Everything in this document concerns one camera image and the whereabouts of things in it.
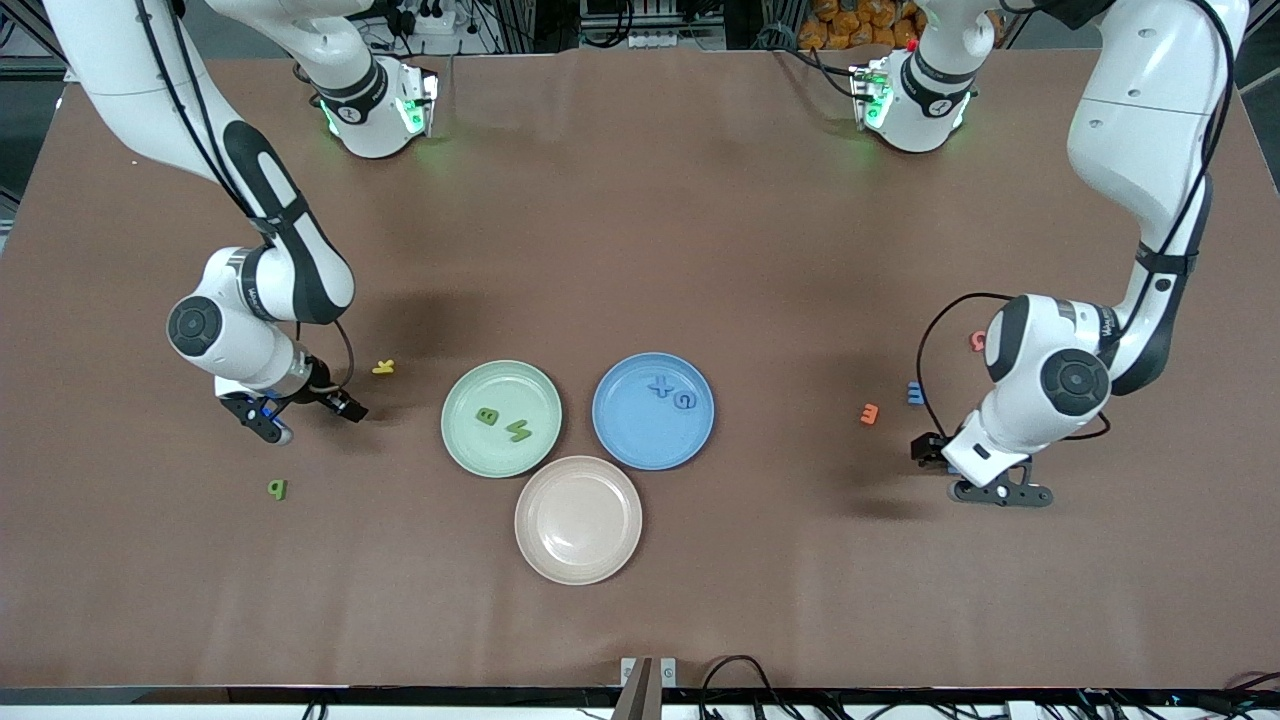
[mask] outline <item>plate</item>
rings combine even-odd
[[[453,460],[481,478],[509,478],[538,465],[561,430],[561,401],[541,370],[494,360],[462,375],[440,411]]]
[[[716,402],[686,360],[641,352],[614,365],[591,402],[600,445],[639,470],[667,470],[698,455],[712,434]]]
[[[599,457],[575,455],[530,478],[516,502],[516,543],[548,580],[589,585],[627,564],[641,521],[640,496],[626,474]]]

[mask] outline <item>beige plate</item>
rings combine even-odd
[[[516,542],[544,578],[589,585],[617,573],[640,542],[640,496],[599,457],[562,457],[525,486],[516,503]]]

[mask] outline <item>blue plate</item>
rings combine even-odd
[[[639,470],[668,470],[698,455],[714,421],[707,378],[666,352],[641,352],[614,365],[591,402],[600,445]]]

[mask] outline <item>cable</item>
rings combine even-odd
[[[622,12],[623,10],[626,10],[626,20],[627,20],[626,29],[622,28]],[[636,10],[635,9],[635,4],[631,0],[626,0],[626,6],[618,8],[618,24],[617,24],[617,27],[613,28],[613,32],[611,32],[608,35],[608,37],[605,37],[605,40],[603,42],[596,42],[596,41],[594,41],[594,40],[591,40],[589,37],[585,37],[585,36],[582,37],[582,42],[590,45],[591,47],[603,47],[603,49],[614,47],[614,46],[622,44],[622,41],[626,40],[631,35],[631,23],[635,20],[635,10]]]
[[[809,65],[810,68],[813,68],[815,70],[823,70],[823,72],[833,74],[833,76],[854,77],[856,74],[856,70],[850,70],[849,68],[837,68],[835,65],[828,65],[828,64],[823,63],[820,59],[817,58],[817,54],[818,54],[817,50],[810,50],[810,53],[813,53],[813,55],[814,55],[813,58],[810,58],[809,55],[805,55],[804,53],[800,53],[797,50],[792,50],[790,47],[782,47],[782,46],[765,46],[764,50],[768,50],[771,53],[786,53],[787,55],[791,55],[796,60],[800,60],[801,63]]]
[[[978,712],[978,708],[975,706],[973,706],[973,705],[969,706],[972,708],[972,711],[970,710],[964,710],[963,707],[960,707],[957,705],[934,705],[932,707],[934,710],[940,711],[940,712],[942,712],[943,708],[947,708],[947,712],[945,712],[945,715],[948,715],[948,716],[950,715],[960,715],[960,716],[964,716],[964,717],[970,717],[972,720],[1000,720],[1001,717],[1007,717],[1007,715],[1005,715],[1005,714],[1001,714],[1001,715],[980,715]]]
[[[476,1],[477,0],[471,0],[471,9],[472,10],[475,10]],[[488,15],[488,13],[485,13],[483,10],[480,12],[480,22],[484,23],[484,31],[486,33],[489,33],[489,38],[493,40],[493,54],[494,55],[502,55],[503,54],[502,53],[502,47],[500,47],[502,44],[498,42],[498,36],[494,35],[493,28],[489,27],[489,15]],[[489,45],[485,44],[485,50],[488,50],[488,49],[489,49]]]
[[[1107,414],[1100,411],[1098,413],[1098,420],[1102,420],[1102,429],[1101,430],[1094,430],[1092,433],[1085,433],[1083,436],[1066,436],[1065,438],[1062,438],[1062,442],[1069,442],[1069,441],[1073,441],[1073,439],[1094,439],[1094,438],[1100,438],[1100,437],[1110,433],[1111,432],[1111,419],[1107,418]]]
[[[314,387],[308,386],[307,389],[319,395],[328,395],[330,392],[338,392],[339,389],[347,387],[351,378],[356,374],[356,350],[351,345],[351,338],[347,337],[347,329],[342,327],[342,323],[334,320],[333,324],[338,328],[338,334],[342,336],[342,343],[347,347],[347,375],[342,378],[342,382],[330,387]]]
[[[4,32],[5,26],[9,26],[9,32],[5,32],[4,38],[0,38],[0,47],[8,45],[14,31],[18,29],[18,23],[15,20],[10,20],[8,15],[0,13],[0,32]]]
[[[1006,12],[1006,13],[1009,13],[1009,14],[1011,14],[1011,15],[1034,15],[1036,13],[1038,13],[1041,10],[1052,10],[1053,8],[1057,8],[1059,5],[1062,5],[1065,3],[1071,3],[1071,1],[1074,1],[1074,0],[1053,0],[1052,3],[1047,3],[1044,5],[1034,5],[1034,6],[1030,6],[1030,8],[1015,9],[1015,8],[1010,8],[1009,3],[1006,0],[1000,0],[1000,9],[1004,10],[1004,12]]]
[[[326,717],[329,717],[329,701],[326,700],[328,697],[332,697],[334,702],[338,701],[338,694],[334,693],[333,691],[321,692],[315,698],[312,698],[311,702],[307,703],[307,708],[302,711],[302,720],[325,720]],[[315,717],[311,717],[311,711],[316,708],[319,708],[320,712]]]
[[[191,118],[187,117],[187,109],[183,106],[182,99],[178,97],[178,88],[174,86],[173,77],[169,74],[169,68],[165,67],[164,56],[160,53],[160,44],[156,41],[155,29],[151,27],[151,14],[147,13],[143,0],[133,0],[133,3],[137,6],[138,18],[142,22],[142,29],[147,36],[147,44],[151,46],[151,56],[155,58],[156,68],[160,70],[160,79],[164,81],[165,90],[169,94],[169,100],[178,111],[178,117],[182,118],[182,124],[187,128],[187,135],[191,137],[191,142],[196,146],[196,150],[200,151],[200,156],[204,158],[205,165],[209,167],[209,173],[214,176],[214,179],[223,187],[223,191],[232,199],[232,202],[234,202],[236,206],[239,208],[246,217],[248,217],[250,213],[247,211],[243,200],[239,197],[239,193],[228,184],[225,178],[219,174],[218,168],[214,165],[212,159],[205,150],[204,143],[200,142],[200,136],[196,133],[196,128],[191,124]],[[178,42],[183,44],[180,36]]]
[[[827,82],[831,85],[831,87],[836,88],[836,92],[838,92],[838,94],[841,94],[845,97],[849,97],[851,100],[865,100],[868,102],[870,102],[872,100],[874,100],[874,97],[872,97],[870,95],[865,95],[865,94],[860,94],[860,92],[855,94],[855,92],[852,92],[850,90],[845,90],[844,87],[841,87],[840,83],[836,82],[836,78],[831,77],[832,73],[827,68],[827,65],[824,63],[822,63],[822,60],[818,60],[818,51],[817,50],[809,50],[809,54],[813,56],[813,61],[815,63],[814,67],[817,67],[818,70],[822,72],[822,77],[827,79]]]
[[[230,186],[232,192],[237,199],[239,199],[241,210],[244,211],[246,217],[253,217],[248,200],[246,200],[244,195],[236,187],[236,183],[232,182],[232,172],[227,168],[227,161],[223,159],[223,154],[218,149],[218,141],[214,140],[214,122],[209,117],[209,108],[205,105],[205,94],[200,90],[200,78],[196,77],[196,68],[192,65],[191,54],[187,51],[187,41],[182,33],[182,22],[178,20],[177,13],[172,9],[169,10],[169,18],[173,20],[173,35],[178,40],[178,49],[182,50],[182,64],[186,67],[187,77],[191,79],[191,90],[196,94],[196,105],[200,106],[200,117],[205,122],[205,132],[209,133],[209,143],[212,146],[210,147],[210,151],[212,152],[214,159],[218,160],[218,167],[223,170],[223,177],[225,178],[227,184]],[[266,245],[271,245],[270,238],[264,238],[264,242],[266,242]]]
[[[1169,250],[1169,246],[1174,243],[1174,237],[1178,234],[1179,228],[1181,228],[1183,222],[1187,219],[1187,214],[1190,211],[1192,200],[1194,200],[1196,195],[1199,193],[1201,186],[1204,183],[1204,178],[1208,173],[1208,164],[1217,152],[1217,143],[1222,138],[1222,128],[1226,126],[1226,113],[1231,106],[1231,91],[1235,87],[1235,50],[1231,46],[1231,36],[1222,24],[1222,19],[1217,17],[1217,13],[1207,3],[1207,0],[1188,0],[1188,3],[1199,8],[1213,26],[1213,29],[1217,32],[1219,41],[1222,44],[1222,54],[1226,60],[1226,83],[1222,87],[1222,96],[1219,99],[1217,106],[1210,114],[1210,123],[1204,127],[1204,137],[1201,145],[1199,172],[1196,173],[1196,181],[1192,183],[1192,188],[1187,193],[1187,199],[1183,200],[1183,206],[1178,211],[1178,218],[1174,220],[1174,224],[1169,228],[1169,234],[1165,236],[1165,241],[1156,251],[1157,255],[1164,255],[1165,251]],[[1129,311],[1129,318],[1125,319],[1124,325],[1120,328],[1120,336],[1124,336],[1129,332],[1129,328],[1133,327],[1133,322],[1138,318],[1142,302],[1147,299],[1147,292],[1151,290],[1153,282],[1155,273],[1148,270],[1147,277],[1142,282],[1142,288],[1138,290],[1138,299],[1134,301],[1133,309]]]
[[[769,684],[768,675],[764,674],[764,667],[762,667],[760,664],[754,657],[751,657],[750,655],[730,655],[728,657],[726,657],[726,659],[721,660],[719,662],[717,662],[707,673],[707,676],[703,678],[703,689],[698,694],[698,719],[699,720],[714,720],[714,719],[719,719],[721,717],[719,712],[708,712],[707,711],[707,691],[708,691],[708,687],[710,685],[712,678],[716,676],[716,673],[718,673],[721,670],[721,667],[724,667],[726,665],[730,665],[732,662],[739,662],[739,661],[750,662],[751,664],[751,667],[755,669],[755,674],[760,678],[760,684],[763,684],[764,689],[768,691],[769,694],[773,697],[774,705],[777,705],[778,707],[781,707],[782,711],[786,712],[792,720],[804,720],[804,715],[801,715],[800,711],[796,710],[796,707],[794,705],[783,702],[782,698],[778,697],[778,692],[776,689],[773,689],[773,685]]]
[[[1252,680],[1247,680],[1247,682],[1240,683],[1238,685],[1231,685],[1230,688],[1226,688],[1226,689],[1229,689],[1229,691],[1247,691],[1249,688],[1256,688],[1256,687],[1261,685],[1262,683],[1270,683],[1271,680],[1276,680],[1276,679],[1280,679],[1280,673],[1262,673],[1261,675],[1258,675],[1257,678],[1253,678]]]
[[[929,414],[929,419],[933,420],[933,427],[937,428],[938,434],[942,436],[943,439],[950,439],[950,436],[947,436],[947,432],[942,429],[942,423],[938,420],[937,413],[933,411],[933,405],[929,404],[929,393],[924,392],[924,378],[922,377],[920,373],[922,360],[924,359],[924,345],[929,341],[929,334],[933,332],[933,328],[938,324],[938,322],[942,320],[942,318],[946,316],[947,313],[950,313],[956,305],[960,305],[961,302],[975,300],[979,297],[986,297],[988,300],[1004,300],[1005,302],[1009,302],[1010,300],[1014,299],[1014,296],[1011,295],[1001,295],[998,292],[969,292],[961,295],[960,297],[948,302],[946,307],[938,311],[938,314],[934,315],[932,320],[929,320],[928,327],[924,328],[924,334],[920,336],[920,345],[915,347],[915,382],[920,386],[920,395],[924,396],[924,411]]]

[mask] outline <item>power strip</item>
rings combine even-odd
[[[627,47],[675,47],[680,36],[673,29],[646,29],[627,36]]]
[[[454,10],[447,10],[439,18],[433,18],[431,15],[420,17],[413,26],[413,32],[422,35],[453,35],[453,26],[457,19],[458,14]]]

